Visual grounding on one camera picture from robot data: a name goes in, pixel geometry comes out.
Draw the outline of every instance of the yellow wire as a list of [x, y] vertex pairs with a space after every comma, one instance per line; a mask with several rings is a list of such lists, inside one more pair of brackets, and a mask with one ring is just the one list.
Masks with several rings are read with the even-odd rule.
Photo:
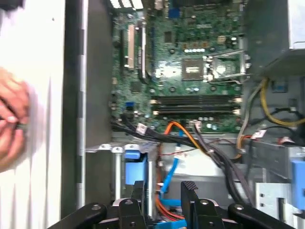
[[277, 118], [274, 118], [270, 114], [269, 109], [268, 109], [268, 105], [267, 105], [267, 101], [266, 101], [266, 89], [268, 88], [268, 84], [269, 84], [269, 80], [268, 79], [264, 79], [264, 83], [263, 83], [263, 86], [262, 86], [262, 89], [261, 89], [261, 94], [260, 94], [262, 108], [263, 108], [264, 113], [266, 114], [266, 116], [271, 121], [273, 121], [274, 123], [279, 124], [279, 125], [284, 125], [284, 126], [296, 126], [296, 125], [305, 123], [305, 118], [303, 118], [303, 119], [301, 119], [301, 120], [299, 120], [297, 122], [284, 122], [284, 121], [281, 121], [281, 120], [279, 120]]

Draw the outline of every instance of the chip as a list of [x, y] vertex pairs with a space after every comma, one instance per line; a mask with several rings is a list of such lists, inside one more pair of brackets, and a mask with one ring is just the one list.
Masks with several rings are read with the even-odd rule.
[[165, 43], [172, 43], [173, 42], [171, 31], [164, 32], [164, 42]]
[[203, 80], [203, 59], [182, 60], [182, 81]]
[[142, 91], [142, 83], [140, 81], [133, 81], [130, 85], [131, 93], [140, 93]]

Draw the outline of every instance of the finger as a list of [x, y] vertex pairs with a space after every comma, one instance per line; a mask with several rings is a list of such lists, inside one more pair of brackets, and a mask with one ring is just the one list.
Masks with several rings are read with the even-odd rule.
[[0, 172], [8, 169], [24, 150], [25, 138], [23, 131], [16, 130], [13, 139], [9, 153], [3, 159], [0, 159]]
[[14, 76], [12, 73], [8, 72], [6, 69], [0, 67], [0, 78], [1, 79], [10, 79], [10, 80], [13, 80], [15, 83], [18, 83], [18, 84], [22, 84], [23, 83], [23, 80]]
[[27, 114], [27, 110], [24, 107], [22, 100], [18, 96], [9, 90], [4, 85], [0, 85], [0, 98], [6, 102], [8, 107], [10, 107], [13, 113], [16, 114], [17, 118], [23, 118]]
[[29, 106], [29, 95], [27, 94], [27, 88], [23, 84], [18, 84], [10, 79], [1, 79], [1, 83], [10, 91], [16, 94], [20, 98], [25, 107]]
[[8, 121], [9, 123], [16, 123], [18, 119], [15, 115], [7, 108], [7, 106], [0, 100], [0, 117]]
[[29, 122], [29, 117], [24, 117], [20, 120], [21, 124], [27, 124]]
[[9, 151], [14, 127], [15, 125], [13, 124], [6, 125], [0, 135], [0, 159], [6, 156]]
[[8, 122], [6, 120], [0, 120], [0, 133], [2, 133], [4, 127], [7, 123]]

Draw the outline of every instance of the screw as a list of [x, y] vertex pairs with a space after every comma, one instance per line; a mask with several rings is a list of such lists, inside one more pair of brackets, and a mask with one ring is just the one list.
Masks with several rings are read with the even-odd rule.
[[98, 204], [93, 205], [92, 210], [100, 210], [101, 206]]
[[208, 205], [209, 204], [209, 202], [206, 199], [201, 200], [200, 203], [202, 203], [203, 205]]
[[241, 206], [241, 205], [239, 205], [239, 204], [236, 204], [236, 205], [235, 205], [235, 208], [236, 208], [237, 210], [243, 210], [243, 209], [244, 209], [243, 206]]

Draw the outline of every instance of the white panel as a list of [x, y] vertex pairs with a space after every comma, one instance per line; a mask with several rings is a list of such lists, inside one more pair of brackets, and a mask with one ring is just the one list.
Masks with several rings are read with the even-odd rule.
[[25, 154], [0, 173], [0, 229], [45, 229], [60, 219], [64, 0], [25, 0], [3, 13], [0, 66], [29, 85]]

